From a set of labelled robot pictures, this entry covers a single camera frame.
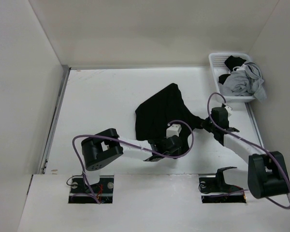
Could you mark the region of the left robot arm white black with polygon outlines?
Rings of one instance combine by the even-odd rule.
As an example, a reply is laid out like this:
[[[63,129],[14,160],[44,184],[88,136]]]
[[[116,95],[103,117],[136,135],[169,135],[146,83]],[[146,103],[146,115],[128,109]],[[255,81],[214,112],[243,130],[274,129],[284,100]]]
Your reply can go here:
[[[100,169],[121,156],[144,162],[158,162],[165,156],[175,159],[184,153],[183,142],[177,135],[138,141],[120,138],[114,128],[84,139],[81,148],[86,174],[82,187],[90,193],[99,187]]]

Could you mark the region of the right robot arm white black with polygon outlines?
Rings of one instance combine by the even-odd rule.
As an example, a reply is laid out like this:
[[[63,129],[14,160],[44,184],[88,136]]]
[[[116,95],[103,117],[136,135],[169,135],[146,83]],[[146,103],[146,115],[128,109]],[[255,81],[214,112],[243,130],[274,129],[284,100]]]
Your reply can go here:
[[[247,186],[250,193],[256,199],[290,195],[290,180],[283,155],[278,151],[269,152],[238,135],[239,130],[229,126],[230,110],[227,105],[208,109],[207,112],[204,129],[247,163]]]

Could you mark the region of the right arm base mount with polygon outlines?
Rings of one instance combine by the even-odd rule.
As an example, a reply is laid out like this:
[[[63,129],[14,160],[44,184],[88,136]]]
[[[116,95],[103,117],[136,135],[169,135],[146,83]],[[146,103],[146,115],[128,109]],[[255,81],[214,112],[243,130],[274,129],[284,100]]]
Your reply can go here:
[[[219,168],[215,174],[199,175],[198,189],[202,203],[246,203],[247,189],[225,182],[224,171],[229,169],[236,167]]]

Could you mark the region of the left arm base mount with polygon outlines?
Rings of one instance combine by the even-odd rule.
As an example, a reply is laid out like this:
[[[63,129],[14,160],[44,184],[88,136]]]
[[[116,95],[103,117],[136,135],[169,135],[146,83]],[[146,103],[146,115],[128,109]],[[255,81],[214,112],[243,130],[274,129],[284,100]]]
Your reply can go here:
[[[94,195],[101,204],[113,203],[114,176],[100,176],[98,183],[91,185]],[[68,203],[70,204],[97,204],[90,195],[92,192],[85,184],[81,175],[73,175],[66,181],[70,187]]]

